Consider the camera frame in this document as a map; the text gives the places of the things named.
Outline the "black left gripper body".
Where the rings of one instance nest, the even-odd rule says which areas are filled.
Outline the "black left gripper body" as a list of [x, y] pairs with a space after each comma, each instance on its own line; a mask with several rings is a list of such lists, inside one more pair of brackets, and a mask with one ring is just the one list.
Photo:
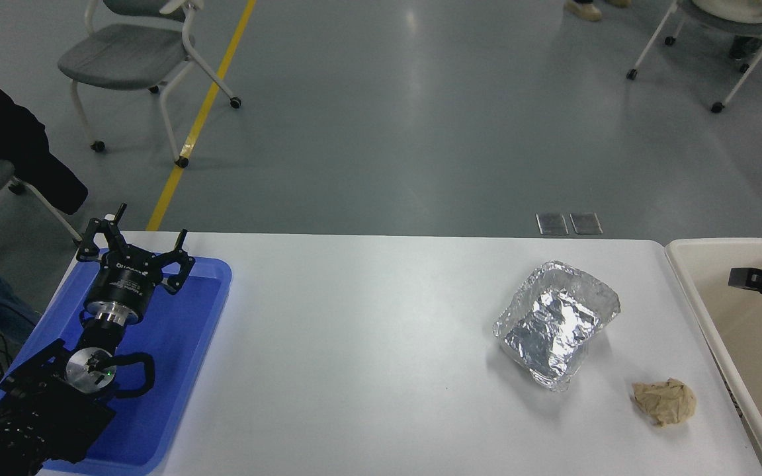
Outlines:
[[117, 303], [130, 311], [146, 311], [160, 283], [160, 271], [147, 263], [129, 263], [118, 253], [105, 253], [91, 284], [85, 309], [98, 311], [100, 304]]

